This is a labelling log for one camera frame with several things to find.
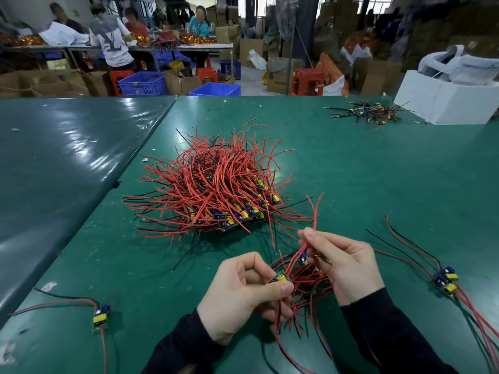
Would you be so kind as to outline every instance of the dark green table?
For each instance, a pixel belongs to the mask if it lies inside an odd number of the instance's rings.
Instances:
[[[408,114],[400,124],[376,128],[353,125],[352,119],[331,120],[322,108],[346,105],[344,99],[328,97],[181,97],[141,153],[175,157],[175,145],[186,147],[175,128],[190,133],[197,126],[200,135],[229,135],[258,118],[269,127],[257,130],[260,139],[282,138],[281,149],[295,149],[278,157],[282,177],[291,172],[297,177],[286,193],[299,201],[324,192],[318,229],[372,241],[365,232],[369,228],[393,242],[383,220],[389,214],[400,232],[458,270],[477,309],[499,327],[499,125],[433,126],[415,123],[420,119]],[[136,157],[119,188],[109,191],[38,283],[56,282],[54,292],[92,296],[111,305],[106,332],[110,374],[141,370],[159,339],[196,307],[223,259],[251,250],[268,261],[276,258],[263,226],[252,235],[238,231],[220,241],[202,238],[202,246],[171,273],[190,241],[170,245],[167,239],[145,239],[121,200],[152,189],[135,182],[144,173],[141,164]],[[305,203],[296,210],[310,213]],[[279,248],[290,251],[281,241]],[[456,305],[406,264],[387,257],[378,257],[378,264],[395,303],[444,361],[462,374],[487,372]],[[52,300],[33,292],[22,307]],[[91,332],[91,314],[85,307],[60,307],[10,319],[0,332],[0,346],[16,344],[16,363],[0,371],[102,372],[101,343]],[[375,372],[360,358],[334,299],[321,302],[319,318],[340,372]],[[309,332],[302,340],[294,331],[284,333],[287,351],[310,370],[335,372],[315,333]],[[272,341],[268,325],[256,318],[236,335],[216,371],[296,372]]]

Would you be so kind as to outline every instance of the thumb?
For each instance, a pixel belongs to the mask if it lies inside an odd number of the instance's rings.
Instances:
[[[331,261],[333,268],[343,266],[351,260],[348,253],[342,251],[320,233],[316,233],[316,231],[309,227],[305,228],[304,237],[312,247],[317,249]]]
[[[251,292],[251,302],[256,307],[264,302],[278,301],[290,295],[293,290],[294,285],[289,281],[277,281],[263,286],[254,286]]]

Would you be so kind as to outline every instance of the blue shirt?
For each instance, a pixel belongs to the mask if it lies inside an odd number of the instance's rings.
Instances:
[[[192,16],[189,22],[189,31],[196,33],[200,37],[209,38],[209,26],[206,21],[203,21],[201,25],[198,24],[196,16]]]

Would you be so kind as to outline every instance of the left hand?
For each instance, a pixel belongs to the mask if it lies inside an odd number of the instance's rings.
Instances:
[[[223,261],[198,306],[198,314],[213,341],[227,345],[253,312],[275,321],[280,302],[280,321],[293,316],[291,282],[272,282],[275,271],[259,253],[250,252]]]

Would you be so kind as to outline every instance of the hand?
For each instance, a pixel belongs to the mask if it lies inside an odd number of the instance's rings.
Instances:
[[[198,306],[198,314],[213,341],[227,345],[253,312],[275,321],[280,302],[280,321],[293,316],[291,282],[268,283],[276,275],[257,252],[223,261]]]
[[[328,276],[340,306],[346,306],[385,287],[374,251],[363,241],[311,228],[298,231],[300,245],[308,243],[308,261]],[[331,264],[315,255],[326,257]]]

